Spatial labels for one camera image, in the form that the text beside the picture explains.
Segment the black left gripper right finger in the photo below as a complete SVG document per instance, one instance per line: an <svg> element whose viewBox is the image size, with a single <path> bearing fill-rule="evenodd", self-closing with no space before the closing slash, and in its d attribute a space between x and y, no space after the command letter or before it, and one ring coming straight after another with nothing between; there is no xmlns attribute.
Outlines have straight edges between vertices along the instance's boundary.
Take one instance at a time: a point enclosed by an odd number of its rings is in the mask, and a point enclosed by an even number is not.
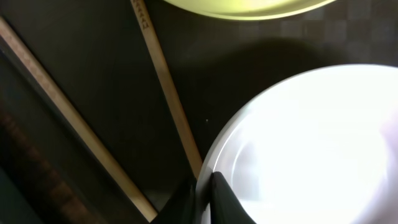
<svg viewBox="0 0 398 224"><path fill-rule="evenodd" d="M255 224L220 172L210 177L211 224Z"/></svg>

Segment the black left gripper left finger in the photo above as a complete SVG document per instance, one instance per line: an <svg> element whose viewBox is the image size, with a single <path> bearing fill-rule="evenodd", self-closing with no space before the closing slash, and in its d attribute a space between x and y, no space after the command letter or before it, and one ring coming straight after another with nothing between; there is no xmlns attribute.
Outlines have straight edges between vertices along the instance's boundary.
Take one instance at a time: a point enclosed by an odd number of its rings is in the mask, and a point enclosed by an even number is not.
<svg viewBox="0 0 398 224"><path fill-rule="evenodd" d="M196 179L185 179L150 224L192 224Z"/></svg>

